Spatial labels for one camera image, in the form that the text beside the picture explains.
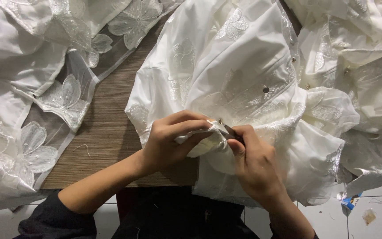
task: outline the black sleeve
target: black sleeve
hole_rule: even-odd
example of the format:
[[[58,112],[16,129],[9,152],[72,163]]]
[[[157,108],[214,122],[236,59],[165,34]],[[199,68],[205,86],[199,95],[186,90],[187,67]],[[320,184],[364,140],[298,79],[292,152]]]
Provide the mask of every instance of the black sleeve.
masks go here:
[[[271,231],[273,233],[271,239],[283,239],[283,238],[279,237],[278,234],[273,230],[271,224],[269,224],[269,227],[271,228]],[[319,237],[316,235],[316,232],[315,232],[315,237],[313,237],[313,239],[319,239]]]
[[[97,229],[93,214],[77,214],[51,194],[32,215],[20,222],[19,239],[95,239]]]

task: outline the hand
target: hand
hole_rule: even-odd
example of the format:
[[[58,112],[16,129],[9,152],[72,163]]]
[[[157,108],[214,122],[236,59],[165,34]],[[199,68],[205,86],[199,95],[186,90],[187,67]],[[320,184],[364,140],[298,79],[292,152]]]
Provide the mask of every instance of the hand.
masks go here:
[[[150,175],[184,160],[191,149],[211,133],[194,134],[183,144],[176,143],[174,139],[191,131],[209,129],[212,125],[206,121],[208,119],[204,115],[183,110],[153,122],[147,144],[137,159],[139,176]]]
[[[243,190],[269,211],[288,197],[275,161],[275,148],[259,139],[250,125],[232,128],[243,137],[245,147],[235,139],[227,142],[235,155],[236,175]]]

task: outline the person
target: person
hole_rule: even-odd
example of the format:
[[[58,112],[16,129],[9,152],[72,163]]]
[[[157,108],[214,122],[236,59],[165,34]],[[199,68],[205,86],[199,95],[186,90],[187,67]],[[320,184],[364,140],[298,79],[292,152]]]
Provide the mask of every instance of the person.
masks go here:
[[[174,139],[209,129],[208,119],[185,110],[156,120],[144,149],[50,195],[20,222],[16,238],[96,238],[93,213],[131,182],[184,160],[210,133],[194,134],[183,144]],[[275,149],[259,139],[250,125],[233,129],[245,143],[227,141],[235,155],[236,176],[243,190],[268,211],[272,238],[317,239],[287,195],[275,163]],[[155,190],[131,208],[112,239],[257,238],[240,219],[243,209],[242,205],[192,195],[188,187],[167,187]]]

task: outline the forearm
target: forearm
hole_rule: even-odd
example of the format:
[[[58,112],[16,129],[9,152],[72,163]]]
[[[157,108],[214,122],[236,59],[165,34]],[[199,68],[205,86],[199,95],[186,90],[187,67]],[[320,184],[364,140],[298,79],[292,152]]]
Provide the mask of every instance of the forearm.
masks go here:
[[[271,226],[281,238],[313,239],[315,237],[315,231],[309,221],[288,195],[281,196],[278,203],[267,210]]]
[[[143,176],[136,163],[141,154],[142,150],[66,187],[58,194],[60,201],[79,214],[96,211],[120,189]]]

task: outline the black shirt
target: black shirt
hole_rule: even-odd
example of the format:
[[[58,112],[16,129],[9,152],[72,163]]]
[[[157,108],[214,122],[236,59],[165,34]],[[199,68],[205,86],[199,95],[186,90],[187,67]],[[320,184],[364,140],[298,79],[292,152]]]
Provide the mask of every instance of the black shirt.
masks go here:
[[[242,205],[192,195],[190,187],[141,190],[149,192],[120,220],[112,239],[258,238],[240,218]],[[94,239],[97,235],[93,214],[70,211],[58,192],[21,221],[18,231],[16,239]],[[273,232],[272,238],[279,237]]]

